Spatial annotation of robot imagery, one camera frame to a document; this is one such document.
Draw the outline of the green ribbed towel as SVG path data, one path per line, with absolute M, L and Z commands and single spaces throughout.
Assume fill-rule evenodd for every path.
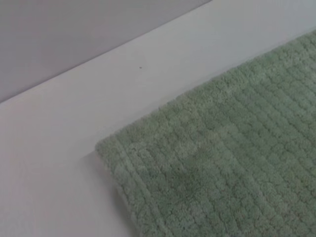
M 316 237 L 316 30 L 96 145 L 141 237 Z

